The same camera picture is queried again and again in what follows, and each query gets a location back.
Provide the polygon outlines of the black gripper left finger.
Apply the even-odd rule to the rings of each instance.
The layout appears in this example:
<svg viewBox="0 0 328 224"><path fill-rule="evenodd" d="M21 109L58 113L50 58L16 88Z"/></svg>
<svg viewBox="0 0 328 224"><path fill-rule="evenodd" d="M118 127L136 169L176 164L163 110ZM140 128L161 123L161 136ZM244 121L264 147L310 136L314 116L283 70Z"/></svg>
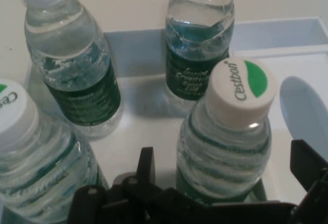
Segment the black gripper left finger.
<svg viewBox="0 0 328 224"><path fill-rule="evenodd" d="M79 189L68 223L227 223L218 208L203 208L174 189L155 184L152 147L142 148L136 173L105 190Z"/></svg>

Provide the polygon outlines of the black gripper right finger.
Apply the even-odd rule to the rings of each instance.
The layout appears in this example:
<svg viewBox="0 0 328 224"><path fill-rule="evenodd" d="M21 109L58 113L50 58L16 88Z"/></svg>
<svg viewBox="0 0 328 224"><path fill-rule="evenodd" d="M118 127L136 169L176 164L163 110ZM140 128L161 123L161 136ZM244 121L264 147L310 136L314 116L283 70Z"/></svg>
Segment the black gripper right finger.
<svg viewBox="0 0 328 224"><path fill-rule="evenodd" d="M306 195L290 223L327 223L327 161L303 139L291 142L290 170Z"/></svg>

